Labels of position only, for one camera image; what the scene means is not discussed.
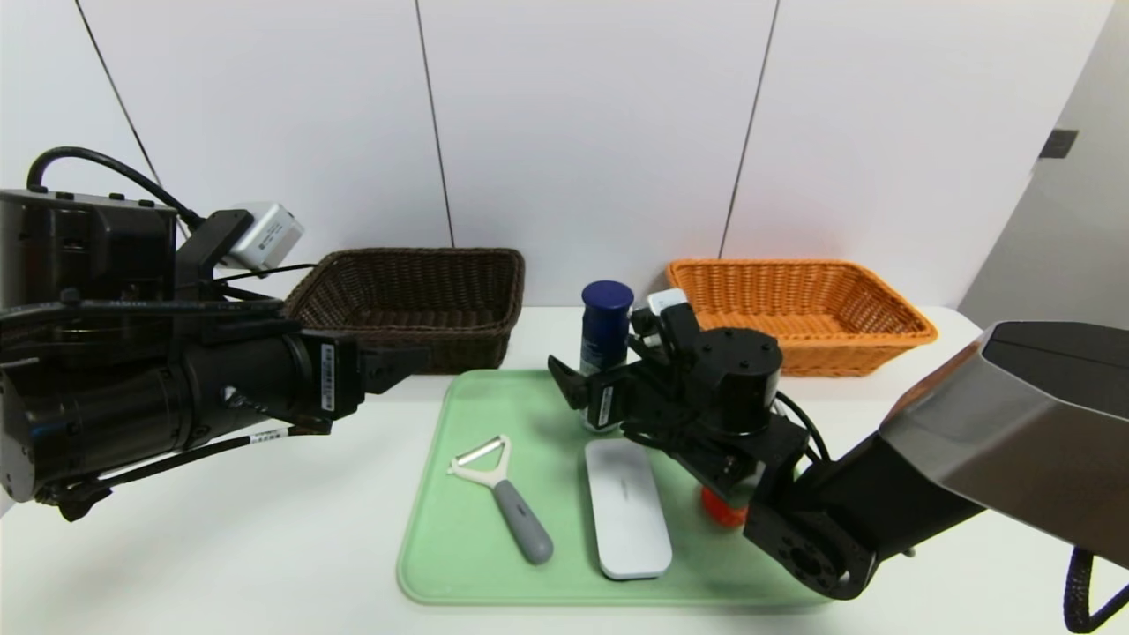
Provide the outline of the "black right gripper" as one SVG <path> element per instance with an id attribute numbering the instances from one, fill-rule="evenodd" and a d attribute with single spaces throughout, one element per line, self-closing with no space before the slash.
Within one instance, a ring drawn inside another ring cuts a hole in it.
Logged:
<path id="1" fill-rule="evenodd" d="M 675 410 L 677 369 L 666 362 L 637 359 L 609 367 L 586 365 L 586 376 L 548 356 L 546 367 L 572 410 L 586 409 L 593 430 L 660 430 Z"/>

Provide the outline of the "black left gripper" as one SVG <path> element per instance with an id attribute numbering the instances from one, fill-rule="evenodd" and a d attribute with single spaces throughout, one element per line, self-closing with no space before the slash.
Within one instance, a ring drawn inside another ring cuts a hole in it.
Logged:
<path id="1" fill-rule="evenodd" d="M 427 348 L 371 348 L 303 331 L 205 351 L 205 423 L 218 433 L 285 421 L 313 435 L 430 364 Z"/>

